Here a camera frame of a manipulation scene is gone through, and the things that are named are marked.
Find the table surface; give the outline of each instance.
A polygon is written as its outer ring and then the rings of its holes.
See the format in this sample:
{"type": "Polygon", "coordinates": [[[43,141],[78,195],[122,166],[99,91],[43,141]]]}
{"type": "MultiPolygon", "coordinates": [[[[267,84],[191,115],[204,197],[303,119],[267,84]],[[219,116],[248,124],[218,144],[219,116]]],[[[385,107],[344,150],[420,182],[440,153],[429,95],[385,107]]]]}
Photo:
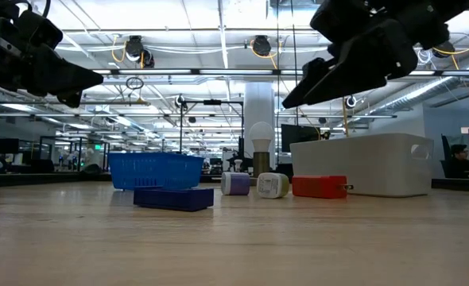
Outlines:
{"type": "Polygon", "coordinates": [[[104,182],[0,188],[0,285],[469,285],[469,193],[186,213],[104,182]]]}

